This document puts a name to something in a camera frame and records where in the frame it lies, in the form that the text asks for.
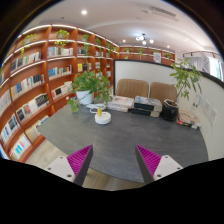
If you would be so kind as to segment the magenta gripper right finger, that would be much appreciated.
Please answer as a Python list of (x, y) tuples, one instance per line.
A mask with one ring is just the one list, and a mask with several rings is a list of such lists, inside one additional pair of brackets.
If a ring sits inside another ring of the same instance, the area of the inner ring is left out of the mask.
[(182, 166), (169, 155), (160, 156), (140, 145), (135, 146), (135, 154), (145, 184), (182, 169)]

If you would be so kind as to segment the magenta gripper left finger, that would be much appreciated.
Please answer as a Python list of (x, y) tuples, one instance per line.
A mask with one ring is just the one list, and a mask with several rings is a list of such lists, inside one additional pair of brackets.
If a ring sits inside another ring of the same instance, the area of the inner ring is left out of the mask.
[(72, 153), (67, 157), (57, 157), (45, 168), (45, 170), (65, 180), (82, 186), (92, 156), (93, 146), (89, 145)]

